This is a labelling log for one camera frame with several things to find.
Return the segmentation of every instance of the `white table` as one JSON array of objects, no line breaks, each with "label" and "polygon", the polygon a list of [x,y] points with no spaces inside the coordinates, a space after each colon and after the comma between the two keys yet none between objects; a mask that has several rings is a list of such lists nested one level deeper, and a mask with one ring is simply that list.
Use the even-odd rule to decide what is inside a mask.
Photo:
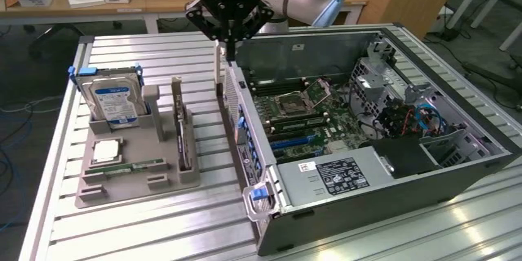
[{"label": "white table", "polygon": [[[459,6],[454,16],[451,17],[450,22],[447,23],[447,27],[450,29],[456,25],[458,20],[460,19],[462,14],[464,13],[467,7],[471,4],[471,1],[472,0],[463,0],[463,2],[460,4],[460,6]],[[483,18],[486,17],[486,15],[488,14],[488,12],[490,12],[492,6],[495,5],[496,1],[498,0],[488,0],[487,1],[486,6],[482,8],[482,10],[479,12],[479,15],[476,16],[475,20],[471,23],[471,27],[472,28],[476,28],[480,25],[480,22],[482,22]],[[519,24],[516,29],[512,31],[510,37],[506,39],[506,41],[500,45],[500,50],[502,51],[507,50],[507,47],[510,47],[510,45],[512,44],[512,42],[515,41],[515,39],[520,35],[520,33],[522,33],[522,23]]]},{"label": "white table", "polygon": [[[404,28],[392,24],[358,28],[382,26],[522,146],[522,126]],[[486,256],[511,260],[522,256],[518,160],[451,201],[259,257],[215,96],[213,50],[213,42],[199,32],[96,37],[79,45],[76,67],[140,63],[145,84],[160,86],[160,111],[172,107],[168,79],[181,76],[183,101],[193,113],[201,185],[85,209],[75,207],[89,109],[69,82],[20,261],[424,261]],[[410,61],[399,54],[395,57],[395,66],[412,83],[424,83]]]}]

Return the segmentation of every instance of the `gray floor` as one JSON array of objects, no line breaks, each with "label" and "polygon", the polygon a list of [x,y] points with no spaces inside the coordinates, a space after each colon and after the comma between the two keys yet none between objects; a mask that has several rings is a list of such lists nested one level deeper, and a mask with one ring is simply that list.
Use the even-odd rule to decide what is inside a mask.
[{"label": "gray floor", "polygon": [[[462,0],[450,0],[448,4],[458,7]],[[471,5],[480,3],[482,0],[475,0]],[[482,26],[478,29],[471,29],[464,25],[464,29],[471,34],[470,40],[459,37],[454,41],[446,43],[454,54],[462,61],[480,65],[499,71],[506,76],[515,76],[516,71],[508,69],[512,61],[508,53],[503,53],[498,46],[507,38],[510,32],[516,27],[522,20],[522,12],[512,9],[503,3],[498,3]],[[163,22],[163,32],[175,32],[179,30],[193,31],[193,27],[187,25],[185,20],[175,22]],[[12,27],[10,33],[0,38],[0,105],[10,101],[31,101],[45,96],[61,95],[67,83],[67,68],[75,57],[75,49],[77,36],[71,32],[60,32],[43,46],[41,59],[32,60],[27,54],[27,46],[49,26],[36,26],[36,33],[27,34],[20,26]],[[123,29],[115,30],[111,22],[80,24],[79,28],[88,35],[116,35],[116,34],[144,34],[145,27],[140,21],[124,21]],[[447,50],[436,44],[430,44],[430,47],[440,55],[447,63],[462,71],[462,67],[451,57]],[[518,40],[510,48],[511,53],[522,54],[522,40]],[[471,81],[479,89],[491,95],[491,85],[479,76],[471,76]],[[514,105],[516,103],[516,95],[512,91],[499,86],[498,98],[503,103]],[[60,100],[48,102],[41,105],[40,109],[56,107]],[[522,114],[506,109],[506,111],[522,121]],[[14,117],[24,118],[27,113],[20,112]],[[20,213],[16,222],[21,222],[0,232],[0,260],[16,260],[20,252],[21,241],[25,233],[23,222],[28,221],[31,214],[32,202],[35,200],[39,179],[45,163],[47,149],[51,144],[53,127],[56,123],[57,112],[47,114],[35,114],[32,117],[32,133],[27,140],[14,148],[6,150],[12,162],[16,164],[21,173],[23,185],[27,191],[28,207]],[[16,125],[10,124],[8,119],[0,116],[0,138],[2,138]],[[0,186],[5,184],[5,177],[0,178]],[[13,185],[9,191],[0,196],[0,222],[8,222],[23,207],[23,193],[17,185]]]}]

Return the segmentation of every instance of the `green circuit board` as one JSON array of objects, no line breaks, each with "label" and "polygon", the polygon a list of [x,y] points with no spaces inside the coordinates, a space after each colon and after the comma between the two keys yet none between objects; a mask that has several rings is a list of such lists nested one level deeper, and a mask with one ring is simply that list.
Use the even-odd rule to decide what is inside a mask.
[{"label": "green circuit board", "polygon": [[368,141],[358,118],[330,88],[253,96],[253,102],[271,145],[308,138],[306,144],[272,148],[279,163],[348,151]]}]

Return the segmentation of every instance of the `blue latch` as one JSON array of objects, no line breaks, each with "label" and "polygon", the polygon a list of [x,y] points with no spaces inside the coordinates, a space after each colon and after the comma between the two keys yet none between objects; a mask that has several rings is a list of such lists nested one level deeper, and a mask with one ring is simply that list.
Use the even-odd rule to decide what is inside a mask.
[{"label": "blue latch", "polygon": [[97,72],[97,68],[95,67],[83,67],[79,70],[79,76],[93,76]]},{"label": "blue latch", "polygon": [[244,124],[244,116],[241,116],[241,117],[237,119],[237,128],[243,128],[243,124]]},{"label": "blue latch", "polygon": [[252,201],[261,200],[264,198],[268,198],[268,190],[265,187],[261,187],[259,189],[255,189],[251,192]]},{"label": "blue latch", "polygon": [[71,65],[71,66],[68,67],[68,69],[67,69],[68,78],[69,78],[69,80],[72,81],[72,83],[75,84],[76,88],[77,88],[79,91],[80,91],[79,83],[76,82],[75,70],[76,70],[76,68]]}]

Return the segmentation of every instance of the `cable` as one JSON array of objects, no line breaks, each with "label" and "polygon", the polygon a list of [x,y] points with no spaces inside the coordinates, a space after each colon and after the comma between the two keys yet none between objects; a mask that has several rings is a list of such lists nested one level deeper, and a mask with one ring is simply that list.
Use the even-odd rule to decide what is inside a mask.
[{"label": "cable", "polygon": [[[14,121],[14,122],[24,122],[24,121],[25,121],[24,119],[17,119],[17,118],[14,118],[14,117],[2,116],[1,114],[0,114],[0,118],[8,119],[8,120]],[[28,135],[31,134],[31,131],[32,131],[32,122],[31,122],[31,121],[27,123],[27,126],[28,126],[28,127],[27,127],[25,133],[24,133],[24,134],[21,135],[21,137],[20,137],[18,139],[16,139],[10,144],[2,146],[4,149],[12,148],[14,145],[17,145],[18,143],[21,143],[23,140],[25,140],[25,138],[28,137]]]},{"label": "cable", "polygon": [[29,222],[10,222],[9,227],[16,227],[16,226],[27,226]]},{"label": "cable", "polygon": [[6,139],[9,139],[21,130],[21,128],[29,123],[29,120],[31,120],[31,117],[32,117],[32,104],[29,104],[29,103],[27,103],[24,101],[5,103],[4,105],[0,106],[0,109],[2,107],[5,107],[6,105],[12,105],[12,104],[25,104],[25,105],[29,105],[31,106],[31,111],[29,111],[29,115],[27,115],[27,118],[25,118],[24,122],[20,124],[20,126],[0,140],[0,146],[6,141]]},{"label": "cable", "polygon": [[428,42],[426,42],[427,44],[438,44],[438,45],[440,45],[442,47],[444,47],[446,49],[447,49],[447,51],[450,52],[450,54],[451,54],[451,56],[454,57],[454,59],[458,61],[458,63],[462,65],[463,64],[463,62],[459,60],[459,58],[456,57],[456,55],[454,54],[454,52],[451,51],[451,49],[448,49],[448,47],[442,43],[442,42],[439,42],[439,41],[432,41],[432,40],[430,40],[430,39],[427,39],[426,37],[424,37],[424,39],[426,40],[428,40]]},{"label": "cable", "polygon": [[516,59],[512,57],[512,55],[510,54],[508,57],[512,59],[512,61],[515,62],[515,67],[519,67],[522,68],[522,65],[519,64],[519,62],[516,61]]},{"label": "cable", "polygon": [[1,160],[0,160],[0,162],[1,162],[1,164],[5,165],[6,171],[9,171],[9,180],[6,181],[6,184],[5,184],[4,188],[2,188],[2,190],[0,191],[0,197],[1,197],[1,195],[4,195],[5,192],[8,191],[8,189],[10,188],[10,184],[12,184],[13,178],[14,178],[14,170],[12,169],[10,162],[8,162],[8,161],[1,161]]},{"label": "cable", "polygon": [[188,28],[188,26],[189,26],[189,21],[187,22],[187,25],[181,28],[181,29],[176,29],[176,28],[172,28],[169,25],[167,25],[167,24],[163,24],[167,28],[169,28],[169,29],[172,29],[172,30],[175,30],[176,32],[181,32],[184,29],[187,29]]},{"label": "cable", "polygon": [[4,170],[0,172],[0,177],[2,177],[2,175],[9,170],[9,166],[6,165],[6,162],[2,162],[1,160],[0,160],[0,163],[2,164],[2,167],[4,167]]},{"label": "cable", "polygon": [[[61,99],[64,98],[64,96],[59,95],[59,96],[48,96],[45,98],[41,98],[41,99],[37,99],[35,101],[31,101],[25,104],[24,107],[21,108],[17,108],[17,109],[2,109],[0,107],[0,111],[2,112],[18,112],[18,111],[25,111],[25,112],[29,112],[29,105],[31,106],[35,106],[37,105],[39,103],[41,102],[45,102],[45,101],[51,101],[51,100],[56,100],[56,99]],[[32,113],[47,113],[47,112],[53,112],[53,111],[57,111],[60,110],[61,107],[56,107],[56,108],[52,108],[52,109],[47,109],[47,110],[40,110],[40,111],[36,111],[36,110],[32,110]]]},{"label": "cable", "polygon": [[354,91],[355,83],[351,83],[350,85],[350,91],[348,91],[348,107],[351,108],[351,92]]},{"label": "cable", "polygon": [[[494,88],[494,90],[492,90],[492,99],[495,100],[495,102],[500,105],[500,106],[503,106],[504,108],[508,108],[508,109],[514,109],[514,110],[518,110],[518,108],[516,108],[516,106],[510,106],[510,105],[506,105],[506,104],[503,104],[503,102],[500,102],[499,100],[498,100],[498,97],[496,97],[496,95],[498,95],[498,87],[496,87],[496,83],[495,83],[495,81],[492,81],[488,77],[486,77],[484,75],[482,75],[479,72],[475,72],[474,70],[468,70],[468,69],[466,69],[468,72],[471,72],[471,73],[476,73],[482,78],[484,78],[488,82],[490,82],[490,84],[492,85],[492,88]],[[515,91],[516,92],[516,94],[518,94],[518,100],[520,100],[520,94],[518,93],[518,91]]]},{"label": "cable", "polygon": [[404,135],[404,132],[406,132],[406,125],[407,125],[407,119],[410,118],[411,111],[412,111],[412,109],[410,109],[410,110],[407,111],[406,119],[404,119],[404,124],[403,124],[403,126],[402,126],[402,133],[400,133],[400,135]]},{"label": "cable", "polygon": [[8,33],[10,32],[10,26],[6,27],[6,30],[5,32],[0,32],[0,38],[5,35],[8,35]]},{"label": "cable", "polygon": [[375,127],[374,125],[371,125],[371,124],[368,124],[368,123],[366,123],[366,122],[359,121],[359,124],[367,126],[368,128],[372,128],[372,129],[374,129],[375,131],[378,131],[380,134],[384,134],[384,133],[386,133],[384,130],[379,129],[378,127]]},{"label": "cable", "polygon": [[348,78],[348,82],[351,80],[351,77],[350,75],[346,73],[346,71],[335,64],[332,64],[332,67],[336,68],[339,70],[339,73],[342,73],[347,78]]},{"label": "cable", "polygon": [[[435,41],[431,41],[428,40],[428,42],[426,43],[432,43],[432,44],[438,44],[440,46],[443,46],[446,48],[446,50],[450,52],[450,54],[452,55],[454,59],[458,61],[458,63],[460,64],[462,67],[464,67],[464,63],[459,60],[459,58],[455,56],[454,52],[451,51],[451,49],[448,49],[448,47],[442,44],[442,42],[435,42]],[[503,104],[503,102],[499,101],[496,95],[498,95],[498,87],[496,87],[496,84],[495,84],[495,81],[492,81],[488,77],[486,77],[484,75],[482,75],[479,72],[474,71],[474,70],[470,70],[468,68],[464,68],[464,70],[470,73],[476,73],[482,78],[484,78],[492,85],[494,87],[494,91],[492,91],[492,99],[495,100],[495,102],[503,106],[504,108],[508,108],[508,109],[514,109],[514,110],[518,110],[518,108],[515,106],[510,106],[510,105],[506,105]]]},{"label": "cable", "polygon": [[0,232],[6,229],[6,227],[13,224],[16,222],[16,220],[18,219],[18,217],[21,217],[21,213],[27,210],[27,194],[25,194],[25,187],[24,187],[24,184],[23,184],[23,180],[21,180],[21,175],[16,169],[16,166],[12,164],[10,160],[9,160],[9,157],[4,151],[4,149],[0,147],[0,153],[1,155],[4,156],[4,159],[5,159],[5,162],[6,162],[6,165],[9,166],[10,168],[10,171],[12,171],[12,174],[13,176],[16,177],[17,179],[17,183],[20,185],[20,190],[21,190],[21,209],[20,211],[16,213],[14,217],[9,220],[9,222],[6,222],[1,227],[0,227]]}]

